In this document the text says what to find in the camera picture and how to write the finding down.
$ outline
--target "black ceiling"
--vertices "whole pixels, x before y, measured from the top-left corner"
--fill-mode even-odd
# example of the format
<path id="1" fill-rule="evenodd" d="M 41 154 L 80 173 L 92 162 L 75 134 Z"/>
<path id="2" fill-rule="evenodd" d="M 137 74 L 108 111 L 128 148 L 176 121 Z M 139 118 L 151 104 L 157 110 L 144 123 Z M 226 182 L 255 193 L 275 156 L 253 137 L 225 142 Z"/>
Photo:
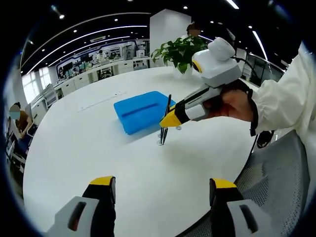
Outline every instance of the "black ceiling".
<path id="1" fill-rule="evenodd" d="M 52 53 L 39 63 L 34 70 L 51 64 L 63 56 L 64 51 L 69 53 L 77 48 L 83 47 L 85 41 L 88 43 L 90 39 L 99 36 L 110 35 L 110 37 L 108 37 L 109 39 L 122 36 L 131 36 L 130 39 L 135 39 L 143 36 L 148 39 L 150 16 L 165 8 L 192 16 L 192 20 L 198 22 L 203 29 L 201 35 L 210 39 L 221 36 L 223 27 L 226 27 L 236 36 L 237 47 L 247 47 L 247 51 L 264 57 L 252 33 L 252 30 L 255 30 L 262 41 L 269 61 L 280 66 L 282 65 L 280 63 L 281 59 L 290 63 L 291 59 L 297 54 L 297 49 L 301 41 L 298 29 L 295 28 L 293 24 L 290 24 L 289 20 L 284 18 L 282 14 L 277 14 L 275 7 L 268 6 L 268 0 L 234 0 L 234 2 L 239 6 L 239 10 L 233 9 L 225 0 L 187 0 L 181 1 L 181 3 L 172 0 L 54 2 L 53 4 L 57 10 L 65 15 L 65 18 L 62 20 L 60 20 L 59 15 L 51 9 L 51 3 L 46 4 L 45 7 L 41 6 L 41 12 L 43 12 L 43 14 L 41 18 L 38 19 L 32 32 L 30 32 L 29 39 L 34 45 L 30 43 L 26 44 L 23 52 L 23 67 L 21 70 L 25 74 L 43 57 L 61 45 L 80 36 L 107 28 L 129 25 L 148 26 L 147 28 L 111 30 L 84 37 Z M 150 14 L 118 15 L 118 13 L 132 12 Z M 82 21 L 108 14 L 114 15 L 72 27 Z M 66 31 L 39 49 L 42 44 L 63 30 Z"/>

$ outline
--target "human hand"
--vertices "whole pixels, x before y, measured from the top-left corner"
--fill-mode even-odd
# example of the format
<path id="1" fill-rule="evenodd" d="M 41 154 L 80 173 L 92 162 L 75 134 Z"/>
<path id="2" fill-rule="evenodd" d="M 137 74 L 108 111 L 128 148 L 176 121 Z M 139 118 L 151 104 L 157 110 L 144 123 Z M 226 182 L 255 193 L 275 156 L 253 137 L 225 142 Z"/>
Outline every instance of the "human hand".
<path id="1" fill-rule="evenodd" d="M 253 120 L 253 111 L 248 101 L 248 95 L 242 90 L 230 90 L 222 95 L 223 105 L 220 110 L 211 111 L 206 119 L 214 117 L 232 117 L 243 121 Z M 206 108 L 212 108 L 210 101 L 205 101 Z"/>

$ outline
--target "white round table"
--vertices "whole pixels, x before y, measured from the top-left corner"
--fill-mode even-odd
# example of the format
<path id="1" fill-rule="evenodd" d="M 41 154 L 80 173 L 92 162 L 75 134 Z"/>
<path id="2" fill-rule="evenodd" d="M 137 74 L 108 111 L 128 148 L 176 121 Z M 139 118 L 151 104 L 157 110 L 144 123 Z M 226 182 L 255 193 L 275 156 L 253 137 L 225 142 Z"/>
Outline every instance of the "white round table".
<path id="1" fill-rule="evenodd" d="M 56 102 L 32 141 L 24 171 L 27 214 L 40 231 L 97 177 L 116 176 L 116 237 L 174 237 L 209 211 L 209 178 L 235 181 L 254 138 L 250 123 L 233 118 L 125 134 L 113 104 L 159 91 L 180 101 L 202 84 L 176 80 L 171 67 L 114 76 Z"/>

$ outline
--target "blue container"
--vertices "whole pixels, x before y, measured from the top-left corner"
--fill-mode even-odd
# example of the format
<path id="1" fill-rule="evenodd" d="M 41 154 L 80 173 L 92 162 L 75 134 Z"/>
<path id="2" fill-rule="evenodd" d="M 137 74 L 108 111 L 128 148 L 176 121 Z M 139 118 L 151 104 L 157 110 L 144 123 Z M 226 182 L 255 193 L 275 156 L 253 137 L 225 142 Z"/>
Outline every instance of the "blue container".
<path id="1" fill-rule="evenodd" d="M 114 109 L 123 125 L 124 131 L 132 135 L 142 129 L 159 124 L 164 116 L 168 97 L 158 91 L 148 92 L 118 101 Z"/>

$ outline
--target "person's hair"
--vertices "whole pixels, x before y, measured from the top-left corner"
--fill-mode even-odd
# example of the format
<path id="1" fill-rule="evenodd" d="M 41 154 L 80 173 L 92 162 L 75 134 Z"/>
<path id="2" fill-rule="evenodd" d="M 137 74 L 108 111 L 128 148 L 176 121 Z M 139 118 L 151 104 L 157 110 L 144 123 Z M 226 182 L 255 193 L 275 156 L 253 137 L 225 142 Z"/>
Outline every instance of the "person's hair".
<path id="1" fill-rule="evenodd" d="M 193 22 L 187 27 L 188 34 L 189 34 L 189 30 L 201 30 L 201 27 L 197 23 Z"/>
<path id="2" fill-rule="evenodd" d="M 19 108 L 21 108 L 20 102 L 16 102 L 16 103 L 14 103 L 14 105 L 17 105 L 17 106 L 19 106 Z"/>

